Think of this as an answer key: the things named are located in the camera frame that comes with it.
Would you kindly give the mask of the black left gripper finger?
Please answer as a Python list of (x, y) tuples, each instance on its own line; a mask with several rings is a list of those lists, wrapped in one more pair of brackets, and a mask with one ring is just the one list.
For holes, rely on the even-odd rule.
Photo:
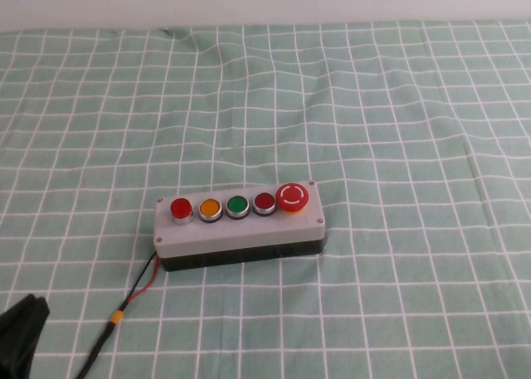
[(1, 354), (23, 354), (35, 347), (39, 304), (38, 298), (29, 294), (1, 314)]
[(42, 330), (50, 314), (48, 302), (44, 297), (37, 298), (36, 306), (36, 343), (40, 340)]

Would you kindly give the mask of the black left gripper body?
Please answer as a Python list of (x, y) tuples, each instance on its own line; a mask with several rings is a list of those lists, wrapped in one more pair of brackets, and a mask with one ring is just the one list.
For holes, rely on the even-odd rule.
[(28, 379), (32, 369), (34, 347), (24, 350), (1, 350), (1, 379)]

